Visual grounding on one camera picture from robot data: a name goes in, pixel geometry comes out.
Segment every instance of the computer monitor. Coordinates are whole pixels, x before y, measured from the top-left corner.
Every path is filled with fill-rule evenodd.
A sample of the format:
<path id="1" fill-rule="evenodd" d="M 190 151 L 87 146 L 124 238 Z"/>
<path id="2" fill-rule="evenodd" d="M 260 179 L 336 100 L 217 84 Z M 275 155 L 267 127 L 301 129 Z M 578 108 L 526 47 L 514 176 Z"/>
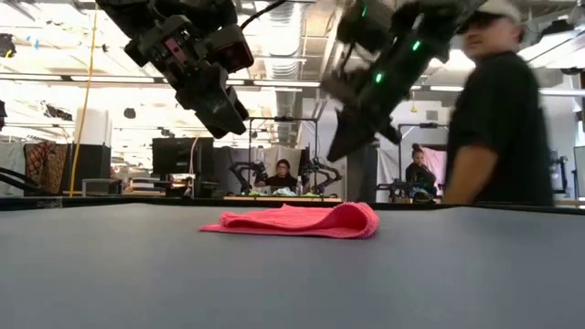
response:
<path id="1" fill-rule="evenodd" d="M 153 172 L 188 174 L 195 138 L 153 138 Z M 193 152 L 193 172 L 213 175 L 213 138 L 198 138 Z"/>

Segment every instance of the black t-shirt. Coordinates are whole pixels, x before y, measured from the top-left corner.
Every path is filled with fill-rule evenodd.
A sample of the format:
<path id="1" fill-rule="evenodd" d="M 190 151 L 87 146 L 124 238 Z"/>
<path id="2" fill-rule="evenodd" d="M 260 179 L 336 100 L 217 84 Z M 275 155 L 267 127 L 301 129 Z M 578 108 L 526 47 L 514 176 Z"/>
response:
<path id="1" fill-rule="evenodd" d="M 481 145 L 498 155 L 490 181 L 475 202 L 553 206 L 547 127 L 537 79 L 517 54 L 477 63 L 449 125 L 446 182 L 457 151 Z"/>
<path id="2" fill-rule="evenodd" d="M 409 183 L 433 187 L 436 179 L 435 175 L 425 165 L 412 163 L 406 168 L 406 181 Z"/>
<path id="3" fill-rule="evenodd" d="M 296 178 L 292 177 L 291 175 L 287 175 L 285 177 L 278 177 L 274 175 L 272 177 L 268 177 L 266 180 L 266 185 L 270 187 L 296 187 Z"/>

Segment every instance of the woman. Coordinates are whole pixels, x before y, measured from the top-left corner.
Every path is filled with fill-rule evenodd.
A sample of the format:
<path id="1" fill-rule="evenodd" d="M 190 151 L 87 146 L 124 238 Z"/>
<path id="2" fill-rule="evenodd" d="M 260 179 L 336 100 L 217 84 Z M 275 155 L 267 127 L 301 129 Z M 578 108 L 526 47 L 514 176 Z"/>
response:
<path id="1" fill-rule="evenodd" d="M 424 152 L 420 148 L 420 145 L 413 144 L 412 164 L 406 168 L 406 181 L 434 195 L 436 194 L 434 185 L 437 178 L 423 162 Z"/>
<path id="2" fill-rule="evenodd" d="M 281 159 L 276 163 L 276 175 L 272 177 L 268 177 L 263 182 L 256 182 L 254 184 L 255 187 L 289 187 L 295 188 L 296 187 L 297 179 L 291 175 L 291 164 L 285 160 Z"/>

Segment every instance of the ceiling duct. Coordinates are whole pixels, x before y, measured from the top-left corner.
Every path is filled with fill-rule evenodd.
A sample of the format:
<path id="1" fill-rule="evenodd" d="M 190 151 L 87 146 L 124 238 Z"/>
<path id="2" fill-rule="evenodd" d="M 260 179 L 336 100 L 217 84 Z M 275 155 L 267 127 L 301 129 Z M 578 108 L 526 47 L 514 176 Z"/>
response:
<path id="1" fill-rule="evenodd" d="M 301 53 L 305 8 L 306 4 L 286 2 L 262 17 L 266 30 L 264 51 L 270 56 L 278 57 L 264 62 L 269 80 L 298 80 L 301 77 L 301 62 L 287 57 L 297 57 Z M 277 116 L 300 116 L 300 113 L 294 111 L 296 92 L 275 92 Z M 278 125 L 280 144 L 295 143 L 295 139 L 291 138 L 292 129 L 291 125 Z"/>

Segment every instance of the folded towel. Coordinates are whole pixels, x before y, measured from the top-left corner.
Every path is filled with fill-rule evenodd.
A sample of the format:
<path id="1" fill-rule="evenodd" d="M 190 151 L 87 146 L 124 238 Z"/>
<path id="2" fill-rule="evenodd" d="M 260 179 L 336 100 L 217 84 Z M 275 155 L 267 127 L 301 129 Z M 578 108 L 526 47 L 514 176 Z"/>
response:
<path id="1" fill-rule="evenodd" d="M 333 208 L 292 207 L 251 211 L 245 215 L 225 213 L 217 224 L 202 232 L 283 236 L 313 236 L 335 239 L 367 239 L 379 225 L 379 217 L 366 204 L 344 203 Z"/>

